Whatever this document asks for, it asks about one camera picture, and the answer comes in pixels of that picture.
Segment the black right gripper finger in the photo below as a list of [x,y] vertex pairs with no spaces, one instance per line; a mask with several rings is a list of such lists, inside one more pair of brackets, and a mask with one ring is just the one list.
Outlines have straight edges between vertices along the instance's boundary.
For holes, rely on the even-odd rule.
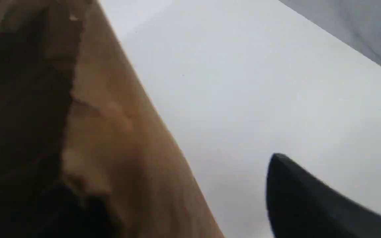
[[275,238],[381,238],[381,215],[281,153],[269,162],[266,207]]

